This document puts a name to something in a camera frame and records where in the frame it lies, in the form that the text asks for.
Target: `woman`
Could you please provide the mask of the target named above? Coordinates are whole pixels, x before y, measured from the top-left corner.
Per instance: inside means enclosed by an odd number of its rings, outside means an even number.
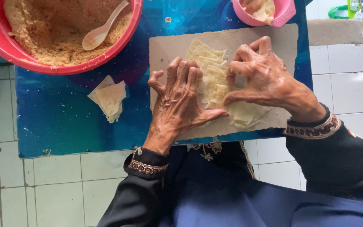
[[[292,114],[286,146],[302,167],[306,192],[256,181],[240,142],[171,147],[189,129],[228,116],[200,109],[202,72],[178,57],[165,86],[157,81],[163,71],[149,78],[158,99],[148,136],[126,159],[128,177],[98,227],[363,226],[363,139],[289,74],[269,37],[239,47],[227,74],[231,85],[235,73],[248,83],[226,95],[226,106],[246,101]]]

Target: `hand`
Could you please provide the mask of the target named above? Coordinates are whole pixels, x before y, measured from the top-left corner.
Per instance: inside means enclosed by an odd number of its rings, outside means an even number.
[[[188,130],[229,114],[224,110],[204,111],[199,106],[197,80],[203,72],[195,61],[175,58],[167,68],[167,82],[158,78],[163,71],[151,73],[148,84],[158,93],[152,112],[145,148],[168,154],[174,140]]]
[[[238,48],[227,72],[229,85],[235,83],[235,73],[242,74],[247,79],[247,85],[243,90],[227,94],[225,106],[246,101],[282,107],[299,122],[316,122],[326,114],[313,92],[287,71],[284,61],[273,52],[268,36]]]

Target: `white plastic spoon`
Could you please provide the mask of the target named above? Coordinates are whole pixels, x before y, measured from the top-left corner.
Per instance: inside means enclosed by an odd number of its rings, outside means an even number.
[[[121,11],[128,5],[127,1],[123,1],[120,3],[116,9],[114,9],[113,13],[111,14],[110,18],[107,22],[99,28],[93,29],[90,31],[86,36],[83,38],[82,47],[85,50],[93,50],[98,47],[100,44],[103,43],[104,39],[106,38],[110,28],[117,18],[117,16],[121,13]]]

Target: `embroidered cuff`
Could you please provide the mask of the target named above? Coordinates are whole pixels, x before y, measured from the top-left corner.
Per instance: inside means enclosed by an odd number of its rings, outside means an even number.
[[[139,147],[124,162],[124,170],[143,178],[159,178],[167,169],[167,157]]]
[[[340,128],[341,121],[330,112],[328,107],[325,105],[323,107],[326,109],[326,116],[321,121],[300,123],[291,117],[288,120],[288,127],[284,130],[284,134],[303,139],[324,139],[333,135]]]

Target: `floor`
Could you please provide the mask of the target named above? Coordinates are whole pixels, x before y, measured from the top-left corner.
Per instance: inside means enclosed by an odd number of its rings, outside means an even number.
[[[314,0],[308,18],[345,0]],[[363,137],[363,44],[310,47],[319,101]],[[0,227],[94,227],[126,177],[132,151],[18,158],[13,67],[0,67]],[[300,167],[285,138],[245,141],[260,181],[305,189]]]

